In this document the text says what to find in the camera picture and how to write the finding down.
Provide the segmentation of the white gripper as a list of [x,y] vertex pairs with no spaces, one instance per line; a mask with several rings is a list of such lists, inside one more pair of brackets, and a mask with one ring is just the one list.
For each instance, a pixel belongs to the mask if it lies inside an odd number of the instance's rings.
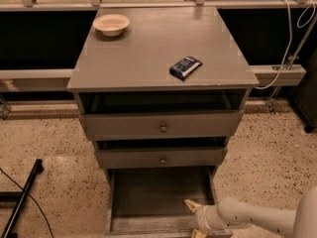
[[184,200],[191,212],[195,213],[197,227],[192,230],[191,238],[206,238],[206,232],[219,228],[218,209],[216,205],[201,205],[193,200]]

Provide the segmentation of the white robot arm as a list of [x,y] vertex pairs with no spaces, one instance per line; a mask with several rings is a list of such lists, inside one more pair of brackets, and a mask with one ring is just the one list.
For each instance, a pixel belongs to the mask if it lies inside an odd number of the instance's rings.
[[230,196],[215,205],[190,199],[184,202],[195,214],[192,238],[206,238],[216,230],[243,229],[251,224],[283,238],[317,238],[317,186],[302,196],[295,210],[254,206]]

